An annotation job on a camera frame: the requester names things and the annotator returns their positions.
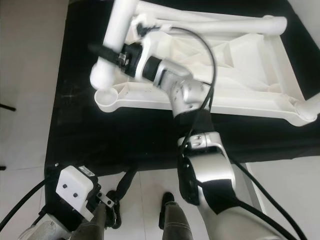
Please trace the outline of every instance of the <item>white plastic part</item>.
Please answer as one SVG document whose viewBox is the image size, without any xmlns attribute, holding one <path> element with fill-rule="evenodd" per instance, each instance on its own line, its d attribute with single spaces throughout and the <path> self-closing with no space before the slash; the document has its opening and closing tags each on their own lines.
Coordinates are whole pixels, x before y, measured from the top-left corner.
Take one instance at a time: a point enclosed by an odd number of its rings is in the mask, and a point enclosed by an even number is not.
<svg viewBox="0 0 320 240">
<path fill-rule="evenodd" d="M 280 33 L 284 18 L 264 18 L 225 15 L 206 12 L 185 12 L 140 1 L 137 16 L 143 24 L 153 26 L 155 21 L 170 24 L 210 24 L 215 21 L 253 23 L 280 20 Z M 132 21 L 127 41 L 136 41 L 131 34 L 139 21 Z M 319 113 L 319 95 L 305 101 L 291 67 L 280 36 L 240 32 L 199 32 L 210 45 L 217 60 L 217 80 L 211 112 L 285 119 L 294 126 L 313 122 Z M 187 34 L 150 32 L 142 39 L 143 52 L 135 79 L 116 71 L 113 89 L 98 90 L 94 99 L 104 112 L 120 107 L 170 110 L 168 96 L 142 77 L 146 59 L 150 55 L 169 58 L 188 68 L 195 79 L 210 83 L 212 66 L 204 47 Z"/>
<path fill-rule="evenodd" d="M 218 132 L 207 132 L 201 137 L 205 138 L 206 144 L 219 148 L 221 152 L 213 154 L 201 154 L 190 157 L 190 162 L 196 179 L 202 183 L 212 180 L 229 179 L 231 180 L 233 190 L 236 190 L 235 173 L 231 166 L 227 152 L 222 144 L 220 134 Z M 183 143 L 183 140 L 184 137 L 178 140 L 178 146 Z"/>
<path fill-rule="evenodd" d="M 209 33 L 259 33 L 281 35 L 287 28 L 287 19 L 283 16 L 265 16 L 264 18 L 241 19 L 229 21 L 177 22 L 156 21 L 157 25 L 187 28 L 203 34 Z"/>
<path fill-rule="evenodd" d="M 297 102 L 297 112 L 307 120 L 315 121 L 320 114 L 320 92 L 307 101 Z"/>
<path fill-rule="evenodd" d="M 94 215 L 86 208 L 87 196 L 94 188 L 92 181 L 74 166 L 67 166 L 60 172 L 55 192 L 90 221 Z"/>
<path fill-rule="evenodd" d="M 120 52 L 135 13 L 138 0 L 115 0 L 108 27 L 105 32 L 103 45 Z M 92 67 L 90 74 L 91 85 L 96 89 L 107 90 L 114 84 L 115 65 L 101 57 Z"/>
</svg>

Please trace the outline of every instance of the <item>robotic arm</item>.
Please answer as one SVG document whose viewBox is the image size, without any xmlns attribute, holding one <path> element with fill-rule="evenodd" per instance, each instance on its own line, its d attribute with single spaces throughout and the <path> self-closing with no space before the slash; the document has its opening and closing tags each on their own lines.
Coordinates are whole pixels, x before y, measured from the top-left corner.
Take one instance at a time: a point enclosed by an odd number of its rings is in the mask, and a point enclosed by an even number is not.
<svg viewBox="0 0 320 240">
<path fill-rule="evenodd" d="M 210 104 L 205 102 L 211 86 L 194 79 L 187 68 L 170 59 L 153 56 L 150 41 L 145 45 L 139 42 L 124 44 L 137 2 L 116 0 L 103 45 L 89 46 L 99 56 L 90 76 L 92 86 L 107 90 L 113 83 L 113 71 L 117 66 L 132 78 L 152 81 L 154 87 L 168 95 L 179 135 L 177 145 L 181 150 L 177 161 L 180 193 L 188 203 L 198 207 L 211 240 L 295 239 L 272 220 L 264 219 L 237 199 L 235 175 L 220 135 L 214 129 Z M 137 24 L 141 35 L 152 29 Z M 104 228 L 117 228 L 115 206 L 126 193 L 136 171 L 129 171 L 127 179 L 118 185 L 115 196 L 108 197 L 100 192 L 95 174 L 84 166 L 62 169 L 56 192 L 82 216 L 83 222 L 71 235 L 59 220 L 46 214 L 20 239 L 37 239 L 34 238 L 37 234 L 47 234 L 45 236 L 50 240 L 70 235 L 71 240 L 103 239 Z M 92 199 L 95 208 L 87 209 Z"/>
</svg>

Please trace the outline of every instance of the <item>black surface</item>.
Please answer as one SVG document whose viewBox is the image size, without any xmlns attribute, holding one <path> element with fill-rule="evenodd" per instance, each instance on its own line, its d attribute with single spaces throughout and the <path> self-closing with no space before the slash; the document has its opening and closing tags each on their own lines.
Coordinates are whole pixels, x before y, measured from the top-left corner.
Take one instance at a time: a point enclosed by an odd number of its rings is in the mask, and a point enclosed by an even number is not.
<svg viewBox="0 0 320 240">
<path fill-rule="evenodd" d="M 285 16 L 281 36 L 306 99 L 320 92 L 320 51 L 285 0 L 153 1 L 182 10 L 262 17 Z M 178 156 L 171 111 L 120 108 L 105 113 L 96 106 L 90 72 L 97 57 L 89 43 L 101 44 L 111 1 L 78 1 L 69 6 L 54 109 L 47 144 L 46 168 L 55 163 L 83 165 L 98 176 L 128 169 L 176 167 Z M 320 121 L 295 127 L 283 119 L 212 114 L 228 155 L 238 162 L 320 155 Z"/>
</svg>

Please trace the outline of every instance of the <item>white floor tile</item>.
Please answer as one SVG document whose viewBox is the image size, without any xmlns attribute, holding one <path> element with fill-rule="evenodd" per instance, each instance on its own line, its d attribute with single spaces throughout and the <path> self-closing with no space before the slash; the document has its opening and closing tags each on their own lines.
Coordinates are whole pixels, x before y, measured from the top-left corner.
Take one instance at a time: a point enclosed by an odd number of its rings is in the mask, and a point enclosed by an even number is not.
<svg viewBox="0 0 320 240">
<path fill-rule="evenodd" d="M 43 167 L 68 0 L 1 1 L 0 164 Z"/>
<path fill-rule="evenodd" d="M 42 167 L 5 170 L 0 173 L 0 219 L 43 180 Z M 0 233 L 1 240 L 15 240 L 38 217 L 41 191 L 36 192 L 12 217 Z"/>
<path fill-rule="evenodd" d="M 125 173 L 99 177 L 102 191 L 107 193 L 115 190 Z M 104 239 L 145 240 L 144 216 L 141 200 L 140 175 L 137 173 L 132 184 L 120 202 L 122 225 L 119 229 L 108 228 L 104 232 Z"/>
<path fill-rule="evenodd" d="M 140 172 L 142 206 L 146 240 L 161 240 L 163 231 L 158 227 L 162 196 L 171 192 L 186 215 L 193 239 L 208 240 L 204 221 L 196 206 L 183 200 L 179 192 L 177 169 Z"/>
</svg>

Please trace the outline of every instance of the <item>white floor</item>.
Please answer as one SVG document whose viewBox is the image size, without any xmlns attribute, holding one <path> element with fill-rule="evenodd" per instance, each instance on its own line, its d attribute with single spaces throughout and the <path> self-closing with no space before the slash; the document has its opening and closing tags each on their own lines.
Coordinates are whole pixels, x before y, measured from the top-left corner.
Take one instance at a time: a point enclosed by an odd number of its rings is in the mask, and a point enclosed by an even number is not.
<svg viewBox="0 0 320 240">
<path fill-rule="evenodd" d="M 43 167 L 6 170 L 0 172 L 0 219 L 38 182 L 43 179 Z M 99 178 L 102 190 L 115 189 L 124 173 Z M 204 222 L 193 205 L 186 203 L 180 193 L 176 169 L 138 172 L 126 196 L 121 200 L 122 226 L 107 229 L 104 239 L 160 240 L 158 227 L 163 193 L 170 191 L 185 212 L 195 240 L 208 240 Z M 37 218 L 44 205 L 44 188 L 39 190 L 16 213 L 0 233 L 1 240 L 15 240 Z"/>
</svg>

